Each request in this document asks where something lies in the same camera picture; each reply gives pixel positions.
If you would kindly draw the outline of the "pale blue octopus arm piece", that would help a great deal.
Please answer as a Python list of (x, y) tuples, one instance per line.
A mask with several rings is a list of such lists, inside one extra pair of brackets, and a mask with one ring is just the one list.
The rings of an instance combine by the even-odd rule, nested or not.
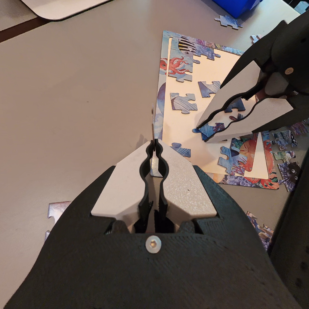
[(193, 57), (173, 57), (170, 58), (170, 66), (176, 68), (176, 67), (182, 67), (182, 66), (190, 66), (193, 67), (193, 64), (200, 64), (199, 60), (193, 59)]

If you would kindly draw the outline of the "grey blue white puzzle piece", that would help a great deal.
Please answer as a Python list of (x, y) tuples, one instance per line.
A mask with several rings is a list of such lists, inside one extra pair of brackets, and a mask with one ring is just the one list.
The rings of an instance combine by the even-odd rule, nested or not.
[(297, 122), (291, 126), (289, 126), (289, 128), (293, 131), (294, 135), (299, 136), (299, 135), (304, 135), (309, 133), (309, 118), (301, 121), (301, 122)]

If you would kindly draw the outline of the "striped fish puzzle piece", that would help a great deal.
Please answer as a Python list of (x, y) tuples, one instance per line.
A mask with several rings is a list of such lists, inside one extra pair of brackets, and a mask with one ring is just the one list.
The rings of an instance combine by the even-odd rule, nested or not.
[(181, 36), (179, 38), (178, 49), (186, 56), (193, 56), (196, 52), (195, 44), (192, 43), (186, 36)]

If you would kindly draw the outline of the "joined orange crab puzzle pieces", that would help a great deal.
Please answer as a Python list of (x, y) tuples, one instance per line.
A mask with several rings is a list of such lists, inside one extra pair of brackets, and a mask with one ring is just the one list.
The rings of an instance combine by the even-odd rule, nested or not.
[(232, 138), (230, 150), (232, 155), (231, 174), (244, 176), (245, 172), (251, 172), (258, 141), (258, 133), (247, 137)]

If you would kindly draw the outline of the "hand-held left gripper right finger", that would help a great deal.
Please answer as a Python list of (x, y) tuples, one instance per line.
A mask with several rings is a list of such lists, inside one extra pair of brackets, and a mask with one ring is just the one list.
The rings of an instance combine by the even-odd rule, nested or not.
[(163, 141), (155, 141), (158, 171), (163, 176), (155, 232), (174, 232), (175, 226), (197, 218), (216, 217), (217, 211), (190, 161)]

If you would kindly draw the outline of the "blue swoosh corner puzzle piece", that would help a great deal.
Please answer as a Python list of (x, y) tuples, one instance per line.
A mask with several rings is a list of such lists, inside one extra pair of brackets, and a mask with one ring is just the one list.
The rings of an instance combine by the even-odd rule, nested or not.
[(173, 142), (170, 147), (183, 157), (191, 157), (191, 149), (183, 148), (181, 143)]

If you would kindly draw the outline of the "sea print jigsaw puzzle board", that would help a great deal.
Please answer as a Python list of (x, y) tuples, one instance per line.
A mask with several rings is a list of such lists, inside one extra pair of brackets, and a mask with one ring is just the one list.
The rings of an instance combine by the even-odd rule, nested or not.
[[(155, 138), (161, 139), (168, 146), (177, 142), (181, 143), (183, 148), (191, 149), (191, 157), (185, 158), (193, 165), (198, 165), (216, 183), (270, 190), (279, 189), (271, 151), (272, 145), (267, 132), (258, 133), (253, 168), (251, 172), (245, 172), (244, 176), (237, 173), (234, 176), (229, 175), (224, 167), (218, 165), (219, 157), (227, 159), (226, 155), (221, 154), (221, 147), (230, 148), (232, 139), (219, 143), (205, 143), (202, 141), (200, 133), (192, 132), (215, 95), (211, 94), (209, 98), (202, 98), (198, 82), (205, 81), (207, 84), (211, 84), (212, 81), (220, 81), (222, 83), (243, 51), (186, 36), (194, 44), (214, 48), (215, 53), (220, 54), (221, 57), (215, 57), (215, 60), (212, 61), (207, 60), (206, 56), (191, 56), (193, 59), (199, 60), (200, 64), (194, 63), (193, 67), (176, 67), (178, 70), (186, 68), (189, 70), (187, 74), (192, 75), (192, 82), (180, 83), (175, 78), (168, 77), (168, 68), (170, 58), (187, 57), (178, 49), (178, 40), (181, 36), (185, 35), (166, 30), (163, 32), (154, 125)], [(182, 114), (181, 110), (172, 110), (171, 92), (179, 93), (180, 96), (186, 96), (187, 93), (195, 94), (196, 100), (189, 102), (196, 103), (198, 110), (190, 111), (190, 114)], [(227, 127), (230, 122), (229, 116), (237, 117), (238, 113), (246, 116), (256, 103), (256, 99), (251, 98), (248, 101), (242, 99), (242, 101), (246, 108), (245, 111), (238, 112), (237, 109), (233, 109), (231, 113), (220, 112), (211, 121), (210, 126), (215, 126), (215, 123), (221, 122)]]

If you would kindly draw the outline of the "pale striped whale fin piece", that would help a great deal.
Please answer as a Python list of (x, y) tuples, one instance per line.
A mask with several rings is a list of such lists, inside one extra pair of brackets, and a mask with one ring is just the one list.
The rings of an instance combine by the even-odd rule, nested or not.
[(197, 104), (190, 103), (195, 101), (195, 94), (187, 93), (186, 96), (180, 96), (179, 93), (170, 93), (172, 110), (181, 110), (182, 114), (190, 114), (190, 111), (197, 111)]

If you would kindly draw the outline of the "dark blue striped whale piece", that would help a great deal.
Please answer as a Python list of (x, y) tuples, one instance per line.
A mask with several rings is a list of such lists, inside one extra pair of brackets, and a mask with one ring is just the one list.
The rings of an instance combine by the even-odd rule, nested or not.
[(220, 89), (220, 81), (212, 81), (211, 84), (207, 84), (205, 81), (199, 81), (198, 86), (201, 92), (202, 98), (209, 98), (211, 94), (216, 94)]

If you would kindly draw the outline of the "dark blue striped puzzle piece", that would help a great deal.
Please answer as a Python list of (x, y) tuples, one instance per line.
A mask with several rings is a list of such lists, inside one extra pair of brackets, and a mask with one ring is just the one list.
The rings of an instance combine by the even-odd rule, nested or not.
[(241, 98), (238, 98), (232, 101), (224, 112), (231, 113), (233, 109), (237, 109), (238, 112), (242, 112), (246, 110)]

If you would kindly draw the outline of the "blue plastic bin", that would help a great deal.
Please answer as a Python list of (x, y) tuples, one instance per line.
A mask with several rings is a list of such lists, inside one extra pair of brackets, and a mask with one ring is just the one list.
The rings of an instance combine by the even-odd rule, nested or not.
[(213, 2), (233, 18), (238, 18), (243, 13), (255, 8), (262, 0), (213, 0)]

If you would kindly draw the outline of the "striped whale belly puzzle piece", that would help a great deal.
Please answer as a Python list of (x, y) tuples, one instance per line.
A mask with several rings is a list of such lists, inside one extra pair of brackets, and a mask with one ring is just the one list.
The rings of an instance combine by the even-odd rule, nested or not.
[(194, 128), (192, 129), (193, 133), (200, 133), (202, 141), (206, 141), (209, 137), (211, 137), (214, 133), (217, 132), (217, 128), (215, 126), (210, 126), (205, 124), (204, 126), (200, 127), (199, 129)]

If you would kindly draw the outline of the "pink coral seahorse puzzle piece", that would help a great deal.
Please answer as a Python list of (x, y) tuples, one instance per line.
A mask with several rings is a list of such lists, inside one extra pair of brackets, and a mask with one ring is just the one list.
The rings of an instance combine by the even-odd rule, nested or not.
[[(240, 119), (242, 119), (243, 118), (243, 115), (241, 114), (241, 113), (238, 113), (237, 114), (237, 117), (235, 117), (235, 116), (229, 116), (229, 119), (230, 119), (230, 122), (233, 122), (233, 121), (236, 121), (236, 120), (240, 120)], [(215, 126), (214, 126), (214, 129), (213, 129), (213, 131), (214, 132), (219, 132), (219, 131), (222, 131), (222, 130), (224, 130), (225, 129), (225, 125), (224, 125), (224, 123), (215, 123)]]

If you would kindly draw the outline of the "pale blue splash puzzle piece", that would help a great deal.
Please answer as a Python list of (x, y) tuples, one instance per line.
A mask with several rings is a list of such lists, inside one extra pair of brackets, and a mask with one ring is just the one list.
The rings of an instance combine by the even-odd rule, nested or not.
[(239, 28), (243, 28), (243, 25), (237, 19), (228, 16), (228, 15), (220, 15), (219, 17), (214, 18), (215, 21), (219, 21), (220, 25), (223, 27), (231, 27), (234, 30), (238, 30)]

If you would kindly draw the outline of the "purple blue edge puzzle piece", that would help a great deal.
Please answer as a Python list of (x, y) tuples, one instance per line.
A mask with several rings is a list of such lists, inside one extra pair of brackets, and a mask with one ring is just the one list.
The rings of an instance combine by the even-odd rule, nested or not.
[(206, 56), (207, 60), (215, 60), (215, 57), (220, 58), (221, 55), (215, 53), (214, 48), (195, 43), (195, 56)]

